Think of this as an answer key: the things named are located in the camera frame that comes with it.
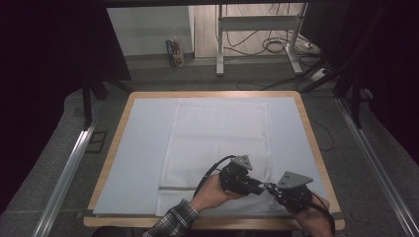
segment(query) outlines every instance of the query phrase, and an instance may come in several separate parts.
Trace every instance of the small object on floor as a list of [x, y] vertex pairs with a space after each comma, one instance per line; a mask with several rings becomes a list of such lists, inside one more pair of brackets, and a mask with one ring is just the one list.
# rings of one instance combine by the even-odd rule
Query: small object on floor
[[126, 231], [118, 226], [102, 226], [93, 232], [92, 237], [126, 237]]

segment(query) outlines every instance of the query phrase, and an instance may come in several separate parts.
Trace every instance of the hand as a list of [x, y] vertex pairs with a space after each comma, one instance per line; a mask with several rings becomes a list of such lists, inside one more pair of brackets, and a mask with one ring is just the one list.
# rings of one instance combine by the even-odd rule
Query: hand
[[244, 197], [236, 193], [226, 192], [221, 188], [219, 175], [211, 175], [201, 187], [197, 195], [191, 200], [191, 205], [197, 212], [222, 205], [230, 199]]
[[[329, 209], [329, 201], [325, 198], [320, 197], [317, 194], [314, 194], [312, 197], [312, 203], [319, 206], [323, 204]], [[326, 216], [320, 211], [309, 207], [299, 213], [295, 213], [290, 209], [287, 211], [295, 218], [299, 225], [311, 236], [314, 237], [329, 237], [333, 236], [330, 223]]]

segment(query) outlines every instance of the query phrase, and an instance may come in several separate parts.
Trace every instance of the person's right hand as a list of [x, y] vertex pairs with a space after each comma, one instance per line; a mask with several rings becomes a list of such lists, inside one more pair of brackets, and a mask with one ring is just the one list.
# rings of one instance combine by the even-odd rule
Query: person's right hand
[[[329, 201], [325, 198], [313, 195], [312, 203], [323, 207], [323, 204], [329, 208]], [[327, 217], [319, 210], [314, 208], [307, 208], [298, 213], [287, 208], [287, 211], [295, 218], [298, 224], [313, 237], [329, 237], [333, 236], [330, 229], [330, 223]]]

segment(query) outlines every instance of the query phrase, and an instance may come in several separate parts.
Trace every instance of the person's left hand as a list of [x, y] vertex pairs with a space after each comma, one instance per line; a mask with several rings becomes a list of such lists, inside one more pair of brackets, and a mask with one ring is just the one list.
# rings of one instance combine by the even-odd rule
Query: person's left hand
[[230, 199], [238, 199], [243, 195], [226, 192], [221, 188], [219, 175], [211, 175], [201, 187], [197, 195], [191, 200], [191, 205], [197, 212], [222, 205]]

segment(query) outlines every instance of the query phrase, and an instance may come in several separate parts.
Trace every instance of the forearm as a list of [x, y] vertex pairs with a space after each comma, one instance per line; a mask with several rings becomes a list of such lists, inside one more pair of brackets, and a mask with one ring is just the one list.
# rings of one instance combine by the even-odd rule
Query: forearm
[[186, 200], [169, 209], [166, 215], [144, 237], [183, 236], [185, 231], [198, 218], [198, 212]]

